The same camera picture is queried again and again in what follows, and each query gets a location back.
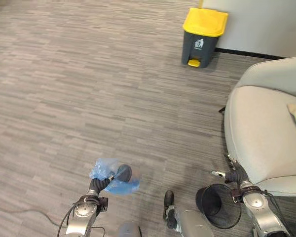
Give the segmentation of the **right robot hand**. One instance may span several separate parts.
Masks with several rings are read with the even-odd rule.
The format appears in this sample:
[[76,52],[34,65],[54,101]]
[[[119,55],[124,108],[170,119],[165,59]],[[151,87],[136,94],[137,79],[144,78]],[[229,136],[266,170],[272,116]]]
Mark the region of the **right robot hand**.
[[214,176],[224,178],[227,183],[235,182],[241,185],[244,182],[249,182],[248,175],[240,163],[230,154],[224,155],[224,157],[229,162],[230,171],[222,172],[213,170],[210,173]]

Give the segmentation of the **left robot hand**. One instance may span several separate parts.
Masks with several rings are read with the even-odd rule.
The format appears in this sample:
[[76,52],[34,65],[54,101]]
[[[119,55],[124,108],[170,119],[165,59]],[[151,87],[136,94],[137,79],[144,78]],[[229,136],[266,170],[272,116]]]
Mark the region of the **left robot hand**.
[[98,197],[100,192],[104,190],[113,179],[114,176],[110,176],[108,178],[105,178],[104,180],[100,180],[98,178],[92,179],[87,195]]

